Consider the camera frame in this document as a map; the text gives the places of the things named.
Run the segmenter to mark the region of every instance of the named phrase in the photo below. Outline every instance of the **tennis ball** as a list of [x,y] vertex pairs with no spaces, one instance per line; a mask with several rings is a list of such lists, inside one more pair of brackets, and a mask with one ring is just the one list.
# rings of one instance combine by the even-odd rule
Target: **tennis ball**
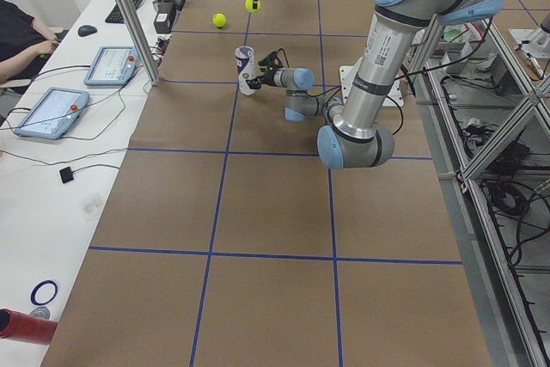
[[252,9],[252,5],[254,3],[254,0],[247,0],[245,3],[244,3],[244,7],[247,9],[247,11],[249,13],[256,13],[256,12],[259,12],[260,9],[261,9],[261,2],[258,1],[258,8],[257,9]]
[[216,28],[221,29],[225,26],[225,23],[227,23],[227,19],[223,13],[216,13],[212,17],[212,23],[214,23]]

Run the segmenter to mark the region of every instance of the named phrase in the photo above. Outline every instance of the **red cylinder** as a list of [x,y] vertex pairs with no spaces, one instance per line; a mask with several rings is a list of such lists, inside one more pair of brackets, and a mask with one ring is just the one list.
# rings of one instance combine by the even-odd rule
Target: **red cylinder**
[[0,339],[50,344],[58,324],[33,315],[0,309]]

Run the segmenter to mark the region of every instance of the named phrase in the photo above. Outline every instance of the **keyboard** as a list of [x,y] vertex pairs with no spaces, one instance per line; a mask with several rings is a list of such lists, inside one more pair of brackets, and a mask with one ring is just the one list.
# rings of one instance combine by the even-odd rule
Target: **keyboard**
[[[141,3],[144,0],[131,0],[132,3],[134,3],[134,7],[136,9],[139,9],[139,6],[141,6]],[[105,18],[106,23],[124,23],[124,18],[122,17],[122,14],[120,13],[120,9],[118,5],[115,5],[113,10],[111,10],[111,13]]]

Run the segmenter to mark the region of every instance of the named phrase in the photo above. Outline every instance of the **hand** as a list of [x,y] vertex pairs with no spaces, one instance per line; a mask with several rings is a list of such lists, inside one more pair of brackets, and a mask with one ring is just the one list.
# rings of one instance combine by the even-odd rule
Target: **hand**
[[59,42],[55,40],[45,40],[43,42],[37,43],[36,45],[30,46],[36,56],[40,55],[51,55],[56,48],[58,47]]

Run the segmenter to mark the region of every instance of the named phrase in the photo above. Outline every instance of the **white can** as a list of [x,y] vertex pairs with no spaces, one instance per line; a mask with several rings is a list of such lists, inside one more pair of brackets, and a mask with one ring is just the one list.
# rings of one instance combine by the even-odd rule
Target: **white can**
[[237,47],[235,49],[235,59],[237,62],[239,90],[244,95],[252,95],[255,90],[248,87],[247,80],[251,80],[256,77],[254,49],[250,46]]

